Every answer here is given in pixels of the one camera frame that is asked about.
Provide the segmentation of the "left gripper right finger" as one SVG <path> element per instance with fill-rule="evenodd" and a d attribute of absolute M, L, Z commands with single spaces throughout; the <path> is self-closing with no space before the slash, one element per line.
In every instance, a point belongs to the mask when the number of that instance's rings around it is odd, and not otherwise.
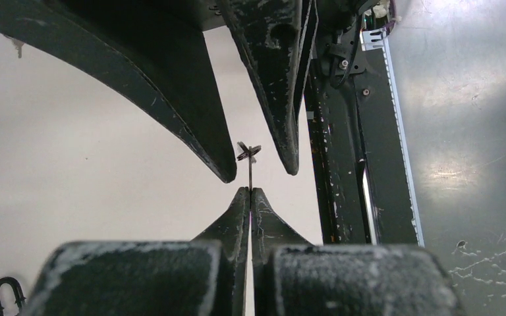
<path fill-rule="evenodd" d="M 315 246 L 251 195 L 257 315 L 461 315 L 438 260 L 410 245 Z"/>

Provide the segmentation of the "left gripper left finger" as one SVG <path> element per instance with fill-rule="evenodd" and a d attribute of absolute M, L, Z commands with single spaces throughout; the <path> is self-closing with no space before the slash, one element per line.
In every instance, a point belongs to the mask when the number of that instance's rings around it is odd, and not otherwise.
<path fill-rule="evenodd" d="M 189 241 L 76 241 L 48 258 L 23 315 L 244 315 L 250 190 Z"/>

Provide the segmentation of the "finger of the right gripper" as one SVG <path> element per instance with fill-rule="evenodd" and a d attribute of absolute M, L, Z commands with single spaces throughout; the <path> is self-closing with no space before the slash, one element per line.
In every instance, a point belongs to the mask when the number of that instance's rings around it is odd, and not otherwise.
<path fill-rule="evenodd" d="M 158 1 L 0 1 L 0 32 L 85 72 L 237 175 L 204 35 Z"/>
<path fill-rule="evenodd" d="M 279 158 L 299 170 L 298 116 L 318 28 L 315 1 L 218 1 Z"/>

